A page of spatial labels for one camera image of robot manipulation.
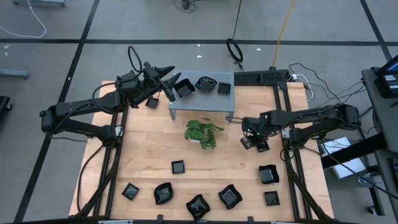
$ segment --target table leg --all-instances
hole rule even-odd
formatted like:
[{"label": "table leg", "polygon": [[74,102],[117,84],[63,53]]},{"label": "table leg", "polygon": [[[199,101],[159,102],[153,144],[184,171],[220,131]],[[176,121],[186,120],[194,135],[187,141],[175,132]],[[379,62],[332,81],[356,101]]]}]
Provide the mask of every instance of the table leg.
[{"label": "table leg", "polygon": [[228,116],[229,116],[229,117],[231,117],[231,119],[230,119],[229,123],[230,123],[230,122],[233,120],[232,118],[233,118],[234,114],[235,114],[235,112],[234,112],[234,111],[232,111],[232,112],[228,112]]},{"label": "table leg", "polygon": [[170,111],[170,116],[172,117],[172,120],[175,121],[175,114],[177,113],[177,110],[169,109],[169,111]]}]

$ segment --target floor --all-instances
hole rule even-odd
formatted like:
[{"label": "floor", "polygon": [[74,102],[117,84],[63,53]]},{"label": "floor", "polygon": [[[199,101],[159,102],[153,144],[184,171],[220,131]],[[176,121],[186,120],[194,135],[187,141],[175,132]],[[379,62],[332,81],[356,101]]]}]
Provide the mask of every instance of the floor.
[{"label": "floor", "polygon": [[[242,0],[234,39],[244,43],[239,45],[244,70],[266,70],[271,65],[290,3]],[[143,61],[158,67],[240,71],[224,44],[234,33],[239,0],[202,0],[197,5],[197,11],[186,14],[173,0],[66,0],[66,7],[33,5],[48,30],[43,39],[20,39],[0,30],[0,67],[30,73],[28,80],[0,78],[0,95],[10,96],[14,103],[0,131],[0,223],[13,222],[19,208],[18,221],[67,216],[84,143],[51,141],[29,205],[23,197],[39,152],[45,152],[41,150],[45,134],[40,130],[39,112],[58,100],[89,98],[103,80],[127,73],[131,69],[128,45],[135,46]],[[398,54],[396,7],[396,0],[297,1],[276,67],[286,69],[300,62],[317,71],[330,89],[339,93],[359,82],[362,69],[381,66]],[[18,34],[42,32],[24,4],[15,6],[9,0],[0,1],[0,26]],[[312,72],[296,65],[292,69],[310,83],[324,86]],[[312,108],[328,99],[321,88],[313,89]],[[371,105],[366,91],[353,95],[347,103],[360,112]],[[78,119],[90,122],[92,116]],[[363,118],[363,129],[372,126],[369,113]],[[328,137],[342,136],[359,139],[356,132],[344,131]],[[372,205],[369,190],[357,187],[355,177],[337,181],[332,171],[325,174],[336,218],[395,223],[386,195],[381,193],[386,216],[376,217],[366,211]]]}]

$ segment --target green plant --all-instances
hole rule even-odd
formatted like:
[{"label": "green plant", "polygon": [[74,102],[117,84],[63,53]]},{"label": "green plant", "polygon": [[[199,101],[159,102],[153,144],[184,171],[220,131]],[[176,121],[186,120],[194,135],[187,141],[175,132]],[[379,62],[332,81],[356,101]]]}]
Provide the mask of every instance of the green plant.
[{"label": "green plant", "polygon": [[185,139],[199,140],[202,149],[208,147],[214,149],[216,147],[215,133],[224,131],[223,128],[212,123],[202,123],[198,120],[191,120],[187,124],[187,130],[184,132]]}]

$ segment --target white cable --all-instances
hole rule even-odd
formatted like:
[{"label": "white cable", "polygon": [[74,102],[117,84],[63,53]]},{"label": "white cable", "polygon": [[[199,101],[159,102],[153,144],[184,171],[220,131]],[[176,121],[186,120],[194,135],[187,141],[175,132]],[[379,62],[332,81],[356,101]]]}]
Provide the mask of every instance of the white cable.
[{"label": "white cable", "polygon": [[42,27],[44,28],[43,34],[40,35],[40,36],[20,35],[20,34],[15,34],[15,33],[13,33],[13,32],[9,32],[8,30],[6,30],[5,28],[3,28],[2,26],[0,26],[0,29],[2,29],[4,32],[6,32],[6,33],[8,33],[8,34],[11,34],[11,35],[14,35],[14,36],[17,36],[17,37],[42,38],[42,37],[45,35],[45,33],[47,33],[47,29],[45,28],[45,26],[44,26],[44,24],[42,23],[42,21],[40,21],[40,19],[36,16],[36,13],[33,11],[33,7],[30,5],[29,0],[26,0],[26,1],[27,1],[27,4],[29,5],[29,9],[32,11],[33,16],[36,17],[37,21],[38,21],[38,22],[42,25]]},{"label": "white cable", "polygon": [[308,85],[308,87],[309,87],[309,89],[310,89],[310,91],[311,91],[311,97],[310,97],[309,99],[307,99],[307,101],[310,101],[310,100],[312,100],[312,98],[313,98],[313,91],[312,91],[311,85],[310,85],[310,83],[308,82],[307,78],[305,78],[304,75],[302,75],[302,74],[292,74],[292,77],[293,77],[294,80],[297,80],[297,77],[299,77],[299,76],[300,76],[300,77],[303,77],[303,78],[305,79],[305,81],[307,82],[307,85]]}]

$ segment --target wooden tabletop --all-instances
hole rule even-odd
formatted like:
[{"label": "wooden tabletop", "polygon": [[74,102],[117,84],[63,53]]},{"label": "wooden tabletop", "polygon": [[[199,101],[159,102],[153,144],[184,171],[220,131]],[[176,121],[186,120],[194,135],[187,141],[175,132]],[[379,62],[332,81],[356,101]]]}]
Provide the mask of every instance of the wooden tabletop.
[{"label": "wooden tabletop", "polygon": [[[308,109],[302,83],[288,83],[288,88],[292,110]],[[113,86],[104,87],[100,96],[110,91],[114,91]],[[284,107],[282,92],[280,96]],[[266,152],[258,153],[256,148],[245,150],[239,141],[243,136],[241,125],[229,124],[224,118],[226,113],[178,111],[176,120],[172,121],[168,99],[163,93],[159,99],[156,110],[144,104],[138,110],[129,109],[111,218],[155,220],[158,214],[162,214],[166,220],[193,220],[185,204],[194,196],[202,194],[211,207],[211,211],[203,217],[205,220],[244,221],[248,216],[254,217],[255,221],[294,220],[285,163],[279,158],[282,149],[279,135],[269,138],[270,150]],[[236,117],[258,117],[261,112],[275,109],[272,87],[235,87]],[[203,150],[199,144],[187,141],[183,136],[188,121],[200,118],[210,118],[213,123],[225,128],[216,135],[217,147],[214,150]],[[95,125],[102,126],[110,122],[111,116],[108,114],[94,115]],[[97,139],[88,140],[83,163],[100,145]],[[306,146],[318,149],[314,140],[309,140]],[[81,206],[98,187],[104,152],[103,149],[86,167],[81,185]],[[308,191],[325,213],[333,217],[320,157],[308,150],[301,150],[300,153]],[[173,175],[171,162],[179,160],[184,160],[185,173]],[[268,164],[277,166],[279,183],[261,184],[258,167]],[[174,197],[166,204],[156,205],[154,189],[164,182],[172,183]],[[133,201],[121,195],[128,183],[140,189]],[[231,210],[227,210],[218,197],[218,192],[229,184],[234,184],[243,198]],[[278,191],[280,205],[267,206],[264,192],[275,190]],[[103,194],[102,213],[107,191]],[[300,216],[305,217],[301,194],[297,194],[297,197]],[[70,214],[76,212],[75,191]]]}]

